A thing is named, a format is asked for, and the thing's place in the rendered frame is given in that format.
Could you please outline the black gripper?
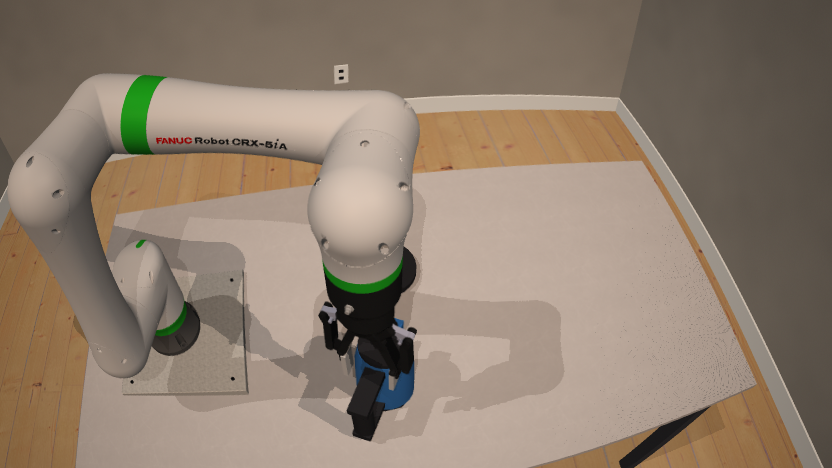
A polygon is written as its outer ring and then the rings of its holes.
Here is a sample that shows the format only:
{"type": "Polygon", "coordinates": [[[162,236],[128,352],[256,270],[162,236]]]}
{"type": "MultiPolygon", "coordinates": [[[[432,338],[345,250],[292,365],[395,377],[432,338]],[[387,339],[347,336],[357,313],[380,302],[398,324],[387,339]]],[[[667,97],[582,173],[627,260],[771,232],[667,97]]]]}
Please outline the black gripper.
{"type": "Polygon", "coordinates": [[[341,313],[333,308],[330,302],[326,301],[324,303],[319,318],[323,323],[325,346],[328,350],[335,349],[339,354],[344,375],[349,376],[354,364],[351,341],[355,336],[371,341],[375,349],[380,349],[379,352],[390,369],[390,390],[394,390],[401,371],[409,374],[414,362],[413,340],[417,330],[413,327],[409,327],[408,330],[398,327],[394,315],[395,306],[379,317],[359,319],[341,313]],[[340,323],[345,328],[348,327],[346,338],[344,336],[342,341],[338,339],[337,319],[342,322],[340,323]],[[356,335],[356,333],[360,333],[360,335],[356,335]],[[394,335],[397,337],[398,345],[400,345],[399,351],[392,339],[394,335]]]}

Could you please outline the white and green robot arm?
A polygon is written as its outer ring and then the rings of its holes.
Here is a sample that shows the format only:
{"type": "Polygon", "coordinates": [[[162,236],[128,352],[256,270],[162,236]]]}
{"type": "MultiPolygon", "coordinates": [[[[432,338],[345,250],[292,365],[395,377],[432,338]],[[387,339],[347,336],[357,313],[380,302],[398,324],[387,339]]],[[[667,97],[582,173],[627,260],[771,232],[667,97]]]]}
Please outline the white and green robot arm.
{"type": "Polygon", "coordinates": [[[166,356],[189,350],[200,319],[154,242],[127,245],[111,272],[91,191],[112,154],[230,153],[322,165],[307,212],[327,294],[341,313],[369,319],[401,296],[419,137],[413,108],[388,91],[103,73],[85,80],[20,155],[7,195],[96,363],[130,378],[145,367],[151,347],[166,356]]]}

